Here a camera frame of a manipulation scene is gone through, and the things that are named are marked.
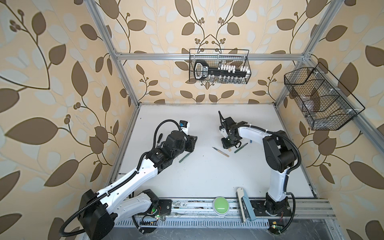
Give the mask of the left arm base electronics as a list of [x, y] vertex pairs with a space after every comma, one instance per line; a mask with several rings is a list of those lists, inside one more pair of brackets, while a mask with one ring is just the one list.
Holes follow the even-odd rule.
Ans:
[[144, 213], [132, 216], [135, 227], [141, 234], [152, 233], [160, 224], [166, 220], [172, 211], [173, 201], [160, 199], [155, 205], [151, 205]]

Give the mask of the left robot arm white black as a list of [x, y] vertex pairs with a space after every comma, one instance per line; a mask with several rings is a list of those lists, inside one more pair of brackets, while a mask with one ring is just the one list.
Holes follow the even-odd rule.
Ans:
[[96, 193], [84, 193], [79, 210], [63, 223], [59, 235], [67, 238], [85, 233], [91, 240], [101, 240], [119, 220], [156, 210], [159, 198], [152, 190], [142, 191], [136, 197], [131, 194], [171, 166], [180, 154], [194, 151], [198, 138], [188, 135], [189, 122], [181, 120], [176, 125], [177, 130], [161, 144], [154, 138], [152, 149], [141, 155], [136, 168]]

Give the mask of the tan pen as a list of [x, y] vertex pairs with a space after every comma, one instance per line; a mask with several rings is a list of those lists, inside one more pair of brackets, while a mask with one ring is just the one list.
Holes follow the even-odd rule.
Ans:
[[217, 151], [218, 153], [220, 153], [220, 154], [226, 156], [227, 158], [230, 157], [228, 154], [224, 153], [223, 151], [221, 151], [221, 150], [219, 150], [219, 149], [217, 149], [217, 148], [215, 148], [215, 147], [212, 147], [212, 148], [213, 148], [215, 151]]

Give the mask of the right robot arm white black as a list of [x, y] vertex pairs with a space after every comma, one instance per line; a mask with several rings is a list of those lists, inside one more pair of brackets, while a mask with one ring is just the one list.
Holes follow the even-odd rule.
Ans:
[[276, 215], [288, 202], [289, 174], [302, 162], [299, 148], [284, 131], [268, 131], [244, 121], [236, 123], [231, 117], [225, 119], [221, 113], [219, 117], [221, 124], [219, 130], [223, 135], [221, 141], [224, 149], [240, 148], [243, 138], [262, 142], [265, 160], [271, 168], [270, 187], [266, 194], [265, 206], [269, 215]]

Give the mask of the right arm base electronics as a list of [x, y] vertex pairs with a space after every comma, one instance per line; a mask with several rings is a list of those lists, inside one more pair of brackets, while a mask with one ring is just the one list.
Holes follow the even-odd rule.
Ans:
[[268, 219], [268, 231], [272, 235], [282, 235], [293, 222], [297, 203], [296, 199], [293, 198], [291, 206], [289, 200], [288, 197], [280, 202], [275, 202], [272, 199], [251, 200], [251, 206], [257, 217], [272, 217], [272, 219]]

